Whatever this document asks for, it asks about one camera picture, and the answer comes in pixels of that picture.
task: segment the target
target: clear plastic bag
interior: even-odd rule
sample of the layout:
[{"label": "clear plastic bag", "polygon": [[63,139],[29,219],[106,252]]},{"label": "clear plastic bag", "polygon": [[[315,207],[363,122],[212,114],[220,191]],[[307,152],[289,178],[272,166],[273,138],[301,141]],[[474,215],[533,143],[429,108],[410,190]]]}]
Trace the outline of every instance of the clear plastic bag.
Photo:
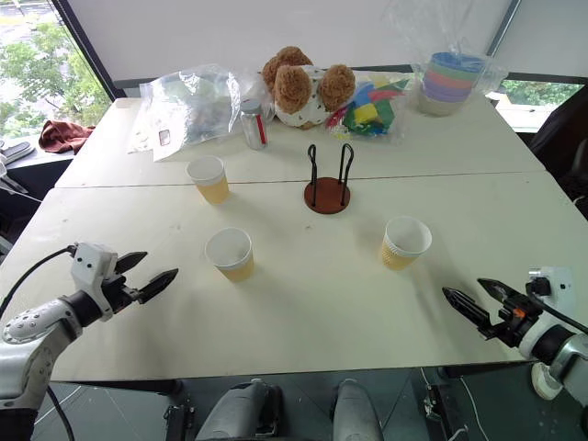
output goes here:
[{"label": "clear plastic bag", "polygon": [[477,1],[390,1],[384,17],[410,51],[423,113],[450,115],[473,91],[490,93],[508,74],[493,58],[472,50],[463,36]]},{"label": "clear plastic bag", "polygon": [[353,97],[325,121],[324,127],[341,140],[401,135],[412,76],[359,71],[354,75]]},{"label": "clear plastic bag", "polygon": [[154,161],[229,135],[241,105],[235,75],[217,64],[170,73],[141,85],[141,98],[147,103]]}]

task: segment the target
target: brown cloth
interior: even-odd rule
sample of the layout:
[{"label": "brown cloth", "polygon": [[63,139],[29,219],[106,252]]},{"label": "brown cloth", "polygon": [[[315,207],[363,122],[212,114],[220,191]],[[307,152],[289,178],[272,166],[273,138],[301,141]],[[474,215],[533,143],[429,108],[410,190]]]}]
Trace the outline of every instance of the brown cloth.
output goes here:
[{"label": "brown cloth", "polygon": [[63,153],[69,150],[78,153],[94,128],[94,126],[82,127],[72,122],[49,120],[40,133],[39,147],[51,153]]}]

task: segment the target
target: yellow paper cup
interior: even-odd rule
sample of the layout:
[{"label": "yellow paper cup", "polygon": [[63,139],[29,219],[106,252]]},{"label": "yellow paper cup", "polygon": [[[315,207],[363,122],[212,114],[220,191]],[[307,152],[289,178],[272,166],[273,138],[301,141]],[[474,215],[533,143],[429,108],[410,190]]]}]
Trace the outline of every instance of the yellow paper cup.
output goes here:
[{"label": "yellow paper cup", "polygon": [[390,269],[404,269],[428,250],[432,241],[431,231],[418,219],[410,216],[394,218],[386,224],[382,261]]},{"label": "yellow paper cup", "polygon": [[186,173],[211,204],[221,204],[229,196],[229,184],[221,158],[202,156],[187,165]]},{"label": "yellow paper cup", "polygon": [[212,236],[204,252],[221,273],[232,282],[245,280],[254,272],[254,250],[249,234],[238,228],[225,228]]}]

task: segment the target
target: window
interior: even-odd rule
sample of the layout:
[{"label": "window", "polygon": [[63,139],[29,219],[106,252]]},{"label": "window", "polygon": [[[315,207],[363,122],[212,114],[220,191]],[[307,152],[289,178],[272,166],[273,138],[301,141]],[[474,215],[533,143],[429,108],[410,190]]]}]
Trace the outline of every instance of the window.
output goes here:
[{"label": "window", "polygon": [[0,138],[47,119],[96,125],[109,104],[50,0],[0,0]]},{"label": "window", "polygon": [[504,80],[499,91],[491,94],[498,100],[496,110],[517,132],[537,132],[549,114],[582,85],[539,81]]}]

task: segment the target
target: white table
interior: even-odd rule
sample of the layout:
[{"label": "white table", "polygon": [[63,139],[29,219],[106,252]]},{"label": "white table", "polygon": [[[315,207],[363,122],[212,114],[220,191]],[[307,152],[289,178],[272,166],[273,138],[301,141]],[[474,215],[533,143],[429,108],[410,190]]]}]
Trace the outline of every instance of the white table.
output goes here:
[{"label": "white table", "polygon": [[[73,381],[518,360],[516,350],[484,342],[441,288],[464,289],[497,320],[499,303],[476,278],[523,289],[533,266],[570,266],[576,319],[588,321],[588,223],[545,172],[357,180],[349,207],[333,216],[307,209],[303,187],[231,185],[221,206],[192,186],[54,189],[2,265],[0,292],[73,241],[148,251],[129,272],[132,286],[180,268],[165,293],[92,325],[68,348],[53,378]],[[425,221],[434,239],[412,267],[393,272],[378,253],[386,220],[401,214]],[[240,284],[203,253],[230,225],[254,241],[257,267]],[[41,268],[4,321],[73,293],[70,262]]]},{"label": "white table", "polygon": [[[151,152],[127,154],[140,99],[118,99],[66,170],[56,187],[124,187],[189,184],[186,162],[205,154],[226,161],[230,182],[280,182],[310,179],[307,149],[317,145],[319,175],[337,175],[342,142],[322,128],[293,130],[275,120],[270,144],[250,150],[242,136],[207,141],[162,163]],[[403,139],[352,141],[356,159],[349,177],[399,177],[533,172],[543,165],[483,96],[474,96],[450,118],[408,110]]]}]

